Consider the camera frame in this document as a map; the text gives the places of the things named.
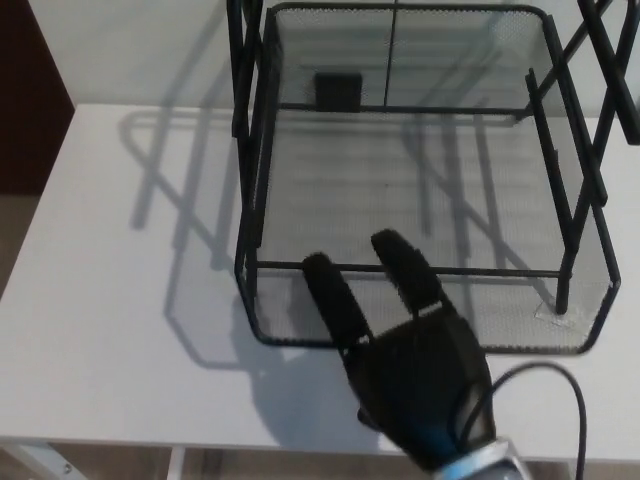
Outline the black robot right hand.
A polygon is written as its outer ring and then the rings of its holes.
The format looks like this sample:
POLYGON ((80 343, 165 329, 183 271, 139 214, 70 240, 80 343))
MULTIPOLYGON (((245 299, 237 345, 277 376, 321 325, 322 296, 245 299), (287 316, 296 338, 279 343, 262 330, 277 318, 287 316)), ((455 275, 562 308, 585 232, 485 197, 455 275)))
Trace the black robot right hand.
POLYGON ((374 333, 337 265, 302 262, 361 415, 417 465, 435 471, 497 438, 485 353, 423 254, 393 229, 371 237, 409 319, 374 333))

